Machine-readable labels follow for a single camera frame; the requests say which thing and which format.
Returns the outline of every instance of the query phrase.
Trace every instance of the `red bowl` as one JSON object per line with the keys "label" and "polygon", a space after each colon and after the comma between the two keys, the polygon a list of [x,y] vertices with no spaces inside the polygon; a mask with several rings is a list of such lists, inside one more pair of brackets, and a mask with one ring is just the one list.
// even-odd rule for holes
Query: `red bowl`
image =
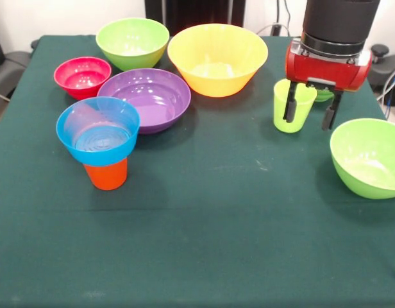
{"label": "red bowl", "polygon": [[93,98],[112,73],[110,64],[93,56],[70,59],[54,72],[55,82],[73,98]]}

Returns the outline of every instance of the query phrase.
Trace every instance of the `bowl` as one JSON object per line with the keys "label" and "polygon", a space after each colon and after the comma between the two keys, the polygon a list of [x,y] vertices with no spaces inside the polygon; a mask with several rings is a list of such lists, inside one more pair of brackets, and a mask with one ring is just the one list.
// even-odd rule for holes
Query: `bowl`
{"label": "bowl", "polygon": [[56,134],[78,162],[109,166],[133,151],[139,124],[139,114],[131,104],[96,97],[66,108],[56,122]]}
{"label": "bowl", "polygon": [[329,90],[317,90],[317,97],[314,101],[321,103],[323,101],[328,101],[329,99],[334,98],[334,93]]}
{"label": "bowl", "polygon": [[96,35],[96,44],[122,71],[153,67],[162,57],[168,40],[169,30],[146,18],[113,21]]}
{"label": "bowl", "polygon": [[115,75],[98,96],[131,103],[140,115],[141,134],[161,132],[174,124],[190,104],[190,89],[179,76],[161,69],[133,69]]}
{"label": "bowl", "polygon": [[369,199],[395,197],[395,124],[345,122],[332,133],[330,149],[337,173],[354,193]]}
{"label": "bowl", "polygon": [[55,82],[75,99],[96,96],[101,85],[110,77],[110,64],[93,56],[65,61],[54,72]]}
{"label": "bowl", "polygon": [[265,42],[230,24],[201,24],[176,34],[167,52],[189,86],[221,98],[240,91],[265,63]]}

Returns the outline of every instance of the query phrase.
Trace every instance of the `orange cup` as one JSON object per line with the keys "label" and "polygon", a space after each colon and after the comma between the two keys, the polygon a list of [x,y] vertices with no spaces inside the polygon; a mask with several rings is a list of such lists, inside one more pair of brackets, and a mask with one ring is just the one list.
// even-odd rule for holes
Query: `orange cup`
{"label": "orange cup", "polygon": [[95,187],[111,191],[120,187],[128,175],[128,158],[108,166],[83,165]]}

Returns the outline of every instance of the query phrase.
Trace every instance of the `wall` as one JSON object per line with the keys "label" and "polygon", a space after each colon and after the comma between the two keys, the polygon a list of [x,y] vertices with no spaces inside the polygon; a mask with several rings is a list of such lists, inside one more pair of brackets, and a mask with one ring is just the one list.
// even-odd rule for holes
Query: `wall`
{"label": "wall", "polygon": [[[301,34],[306,2],[306,0],[287,0],[292,15],[289,27],[292,36]],[[257,32],[275,20],[276,0],[246,0],[245,28]],[[280,22],[284,24],[287,22],[283,0],[280,0]],[[269,34],[270,28],[261,32],[261,35]],[[380,0],[369,38],[366,41],[366,48],[377,43],[387,45],[391,53],[395,53],[395,0]]]}
{"label": "wall", "polygon": [[[280,21],[285,23],[287,14],[280,1]],[[300,35],[306,0],[287,3],[290,34]],[[112,20],[144,16],[144,0],[0,0],[0,41],[6,52],[30,50],[31,41],[43,34],[95,34]],[[257,32],[275,18],[275,0],[246,0],[245,28]],[[261,35],[269,33],[270,28]],[[386,44],[395,53],[395,0],[380,1],[366,46],[375,43]]]}
{"label": "wall", "polygon": [[145,17],[144,0],[0,0],[0,43],[30,51],[43,34],[95,34],[125,17]]}

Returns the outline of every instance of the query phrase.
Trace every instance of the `light green cup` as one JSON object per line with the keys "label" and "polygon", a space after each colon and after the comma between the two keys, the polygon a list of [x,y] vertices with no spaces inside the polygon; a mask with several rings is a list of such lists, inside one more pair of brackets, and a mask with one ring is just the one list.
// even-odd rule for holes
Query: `light green cup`
{"label": "light green cup", "polygon": [[287,79],[282,79],[274,85],[273,123],[278,130],[284,133],[296,133],[303,127],[317,96],[317,91],[315,88],[306,87],[304,83],[298,84],[294,95],[297,101],[296,113],[294,114],[293,122],[288,123],[286,120],[283,120],[283,116],[285,114],[289,87],[290,81]]}
{"label": "light green cup", "polygon": [[169,30],[146,18],[113,21],[96,35],[96,44],[122,71],[153,67],[169,41]]}
{"label": "light green cup", "polygon": [[337,127],[330,139],[334,167],[355,194],[395,198],[395,124],[356,119]]}

